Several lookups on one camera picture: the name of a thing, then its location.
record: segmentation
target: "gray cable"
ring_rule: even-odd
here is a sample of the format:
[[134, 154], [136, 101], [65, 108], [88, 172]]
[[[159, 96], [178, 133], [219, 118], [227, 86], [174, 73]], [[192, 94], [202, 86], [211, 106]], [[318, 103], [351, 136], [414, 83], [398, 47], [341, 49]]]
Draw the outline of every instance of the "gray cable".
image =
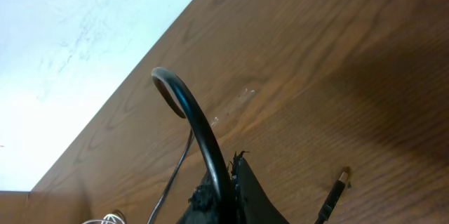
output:
[[152, 212], [151, 216], [149, 217], [147, 224], [153, 224], [154, 221], [156, 220], [157, 212], [161, 208], [163, 201], [166, 200], [166, 197], [167, 197], [168, 191], [170, 190], [171, 184], [175, 180], [176, 173], [180, 169], [181, 164], [184, 161], [184, 158], [187, 155], [187, 152], [189, 151], [190, 145], [192, 145], [192, 142], [194, 141], [194, 138], [195, 138], [194, 133], [190, 129], [189, 138], [187, 139], [187, 144], [185, 145], [185, 149], [184, 149], [184, 152], [182, 153], [180, 161], [177, 163], [177, 166], [176, 166], [175, 170], [173, 171], [173, 174], [171, 174], [170, 180], [167, 182], [167, 186], [163, 190], [161, 198], [159, 199], [156, 206], [154, 207], [153, 212]]

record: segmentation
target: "wooden desk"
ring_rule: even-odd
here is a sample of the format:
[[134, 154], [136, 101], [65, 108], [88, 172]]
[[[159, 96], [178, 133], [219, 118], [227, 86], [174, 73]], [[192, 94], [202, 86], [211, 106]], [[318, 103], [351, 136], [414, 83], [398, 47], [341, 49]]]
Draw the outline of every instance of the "wooden desk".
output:
[[[193, 0], [29, 197], [24, 223], [122, 210], [145, 223], [185, 146], [152, 68], [176, 72], [225, 158], [246, 155], [291, 223], [449, 223], [448, 0]], [[174, 223], [205, 172], [189, 151], [158, 217]]]
[[28, 192], [0, 191], [0, 220], [2, 223], [20, 224], [25, 212]]

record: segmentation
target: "wood grain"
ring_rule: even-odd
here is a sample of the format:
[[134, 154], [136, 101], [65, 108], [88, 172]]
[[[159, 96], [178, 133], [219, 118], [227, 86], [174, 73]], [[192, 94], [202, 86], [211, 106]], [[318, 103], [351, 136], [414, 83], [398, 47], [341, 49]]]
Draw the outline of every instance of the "wood grain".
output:
[[22, 222], [28, 192], [0, 192], [0, 220], [2, 223]]
[[[188, 136], [152, 84], [176, 72], [225, 158], [247, 159], [291, 223], [313, 223], [337, 172], [353, 188], [330, 223], [449, 222], [448, 0], [193, 0], [33, 189], [25, 223], [120, 209], [144, 223]], [[205, 172], [194, 146], [158, 222]]]

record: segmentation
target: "white cable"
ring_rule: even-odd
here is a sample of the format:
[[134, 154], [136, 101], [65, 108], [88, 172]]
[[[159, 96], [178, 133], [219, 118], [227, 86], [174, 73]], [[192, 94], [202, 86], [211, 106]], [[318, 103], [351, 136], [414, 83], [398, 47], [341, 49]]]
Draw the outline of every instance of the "white cable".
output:
[[161, 198], [159, 198], [159, 201], [157, 202], [156, 206], [154, 207], [152, 214], [149, 216], [149, 219], [147, 221], [147, 224], [153, 224], [156, 220], [157, 212], [161, 208], [163, 201], [166, 199], [168, 191], [170, 190], [170, 187], [173, 183], [173, 180], [175, 180], [177, 171], [180, 169], [182, 162], [184, 161], [184, 158], [187, 156], [187, 152], [189, 151], [190, 145], [192, 145], [193, 141], [195, 139], [195, 135], [193, 130], [190, 129], [189, 137], [187, 139], [187, 144], [185, 145], [184, 152], [181, 155], [181, 158], [179, 162], [177, 163], [177, 166], [175, 167], [175, 170], [171, 174], [170, 180], [168, 180], [166, 188], [163, 190]]
[[125, 224], [124, 220], [122, 220], [120, 217], [118, 217], [117, 215], [115, 215], [113, 213], [108, 213], [102, 220], [100, 220], [100, 219], [88, 220], [88, 221], [83, 222], [82, 224], [98, 223], [98, 222], [101, 222], [101, 224], [120, 224], [116, 221], [116, 218], [119, 219], [121, 224]]

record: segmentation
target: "white floor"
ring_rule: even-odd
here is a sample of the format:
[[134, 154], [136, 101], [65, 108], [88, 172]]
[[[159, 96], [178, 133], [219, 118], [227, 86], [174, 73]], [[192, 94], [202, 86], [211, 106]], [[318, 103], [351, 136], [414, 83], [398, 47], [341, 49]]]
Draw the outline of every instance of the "white floor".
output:
[[190, 1], [0, 0], [0, 190], [31, 190]]

